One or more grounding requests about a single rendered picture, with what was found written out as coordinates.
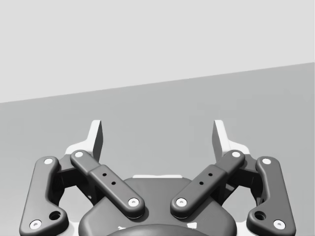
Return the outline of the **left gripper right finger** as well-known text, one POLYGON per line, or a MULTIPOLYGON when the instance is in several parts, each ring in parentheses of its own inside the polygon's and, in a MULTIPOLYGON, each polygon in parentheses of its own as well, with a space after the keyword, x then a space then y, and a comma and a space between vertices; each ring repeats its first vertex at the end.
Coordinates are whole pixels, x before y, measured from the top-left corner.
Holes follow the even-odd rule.
POLYGON ((280 162, 269 156, 254 159, 245 145, 229 140, 222 120, 214 121, 212 145, 216 163, 173 197, 171 214, 186 219, 209 197, 223 204, 237 187, 243 186, 251 190, 256 203, 246 219, 250 233, 294 236, 296 225, 280 162))

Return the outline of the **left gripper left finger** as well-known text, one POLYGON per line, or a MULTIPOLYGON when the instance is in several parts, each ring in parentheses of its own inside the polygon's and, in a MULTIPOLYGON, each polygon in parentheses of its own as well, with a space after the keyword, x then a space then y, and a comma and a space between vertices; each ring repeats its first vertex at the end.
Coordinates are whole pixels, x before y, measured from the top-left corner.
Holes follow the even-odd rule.
POLYGON ((77 186, 96 205, 106 198, 128 219, 145 213, 145 202, 109 167, 99 163, 103 145, 100 120, 93 120, 86 140, 70 145, 62 159, 46 156, 34 165, 21 218, 22 236, 58 236, 69 227, 59 206, 66 188, 77 186))

